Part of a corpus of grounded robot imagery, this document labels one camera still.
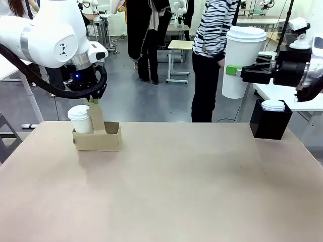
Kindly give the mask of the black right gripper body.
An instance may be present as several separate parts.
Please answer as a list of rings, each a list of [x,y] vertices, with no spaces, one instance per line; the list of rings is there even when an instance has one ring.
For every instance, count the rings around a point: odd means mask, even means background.
[[[304,76],[307,63],[271,61],[273,84],[279,86],[297,87]]]

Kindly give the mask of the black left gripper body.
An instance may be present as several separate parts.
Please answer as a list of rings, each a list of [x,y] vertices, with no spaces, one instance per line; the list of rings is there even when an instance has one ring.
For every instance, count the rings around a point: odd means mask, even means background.
[[[77,70],[75,66],[63,67],[63,80],[70,91],[65,91],[67,99],[101,99],[107,87],[107,71],[103,66],[91,65]]]

